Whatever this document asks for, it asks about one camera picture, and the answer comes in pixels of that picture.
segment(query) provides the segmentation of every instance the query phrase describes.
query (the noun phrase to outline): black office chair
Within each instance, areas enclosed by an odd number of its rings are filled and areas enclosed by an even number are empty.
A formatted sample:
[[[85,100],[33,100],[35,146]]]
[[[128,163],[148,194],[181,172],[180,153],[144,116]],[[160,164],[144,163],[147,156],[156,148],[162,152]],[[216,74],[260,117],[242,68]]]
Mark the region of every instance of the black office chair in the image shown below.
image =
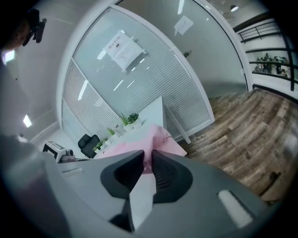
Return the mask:
[[[88,158],[93,159],[96,153],[93,151],[93,148],[100,142],[97,135],[92,137],[87,134],[79,140],[78,146],[81,149],[81,152],[86,155]]]

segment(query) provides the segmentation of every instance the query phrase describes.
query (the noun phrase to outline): wooden floor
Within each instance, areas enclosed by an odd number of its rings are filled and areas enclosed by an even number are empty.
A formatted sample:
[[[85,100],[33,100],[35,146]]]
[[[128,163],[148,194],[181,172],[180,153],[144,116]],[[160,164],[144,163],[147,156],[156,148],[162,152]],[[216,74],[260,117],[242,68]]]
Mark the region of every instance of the wooden floor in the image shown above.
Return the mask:
[[[187,157],[221,168],[257,195],[280,172],[261,197],[281,199],[298,167],[298,106],[261,89],[210,103],[216,121],[191,136],[190,145],[181,143]]]

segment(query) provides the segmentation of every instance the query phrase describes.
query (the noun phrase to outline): glass door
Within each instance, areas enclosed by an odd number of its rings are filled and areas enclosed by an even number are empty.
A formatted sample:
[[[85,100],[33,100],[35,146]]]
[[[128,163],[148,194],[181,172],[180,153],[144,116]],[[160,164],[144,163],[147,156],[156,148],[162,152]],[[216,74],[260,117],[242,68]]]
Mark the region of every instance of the glass door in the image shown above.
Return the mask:
[[[184,54],[208,98],[247,91],[239,56],[219,23],[194,0],[123,0],[119,6],[163,32]]]

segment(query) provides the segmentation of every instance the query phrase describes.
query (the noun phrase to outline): pink cloth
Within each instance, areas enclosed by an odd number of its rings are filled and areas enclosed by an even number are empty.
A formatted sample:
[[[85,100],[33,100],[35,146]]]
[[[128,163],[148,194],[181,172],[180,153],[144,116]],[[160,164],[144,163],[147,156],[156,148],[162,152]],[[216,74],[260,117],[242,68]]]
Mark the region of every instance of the pink cloth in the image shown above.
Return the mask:
[[[149,133],[140,141],[121,143],[103,152],[101,158],[122,154],[133,150],[144,150],[144,166],[151,167],[152,150],[159,150],[185,156],[187,152],[174,141],[171,134],[161,126],[152,125]]]

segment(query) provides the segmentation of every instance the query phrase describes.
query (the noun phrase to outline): ceiling light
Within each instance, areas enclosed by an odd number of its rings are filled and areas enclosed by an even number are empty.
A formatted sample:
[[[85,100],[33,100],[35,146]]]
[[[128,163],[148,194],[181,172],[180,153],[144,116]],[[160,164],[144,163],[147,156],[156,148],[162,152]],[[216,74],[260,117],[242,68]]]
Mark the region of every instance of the ceiling light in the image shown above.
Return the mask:
[[[14,50],[5,53],[5,63],[14,59]]]
[[[30,126],[32,125],[32,123],[31,123],[31,121],[30,121],[28,115],[26,115],[26,116],[24,117],[23,122],[25,123],[26,127],[30,127]]]
[[[236,5],[231,5],[231,12],[234,12],[238,9]]]
[[[81,91],[80,91],[80,94],[79,94],[79,97],[78,97],[78,101],[80,101],[80,100],[82,99],[82,96],[83,96],[83,94],[84,94],[84,92],[85,92],[85,89],[86,89],[86,87],[87,87],[87,84],[88,84],[88,81],[85,80],[85,81],[84,81],[84,84],[83,84],[83,86],[82,86],[82,88],[81,88]]]
[[[106,54],[105,50],[101,51],[101,53],[97,56],[97,59],[101,60],[105,56],[105,54]]]
[[[134,81],[132,81],[132,82],[130,83],[130,85],[132,85],[133,82],[134,82]],[[129,88],[130,85],[128,85],[127,88]]]
[[[123,82],[123,80],[120,81],[120,83],[116,86],[116,88],[114,88],[113,91],[115,91],[117,89],[117,87],[119,87],[119,85]]]
[[[180,0],[179,6],[178,6],[178,15],[181,14],[183,6],[184,6],[184,0]]]

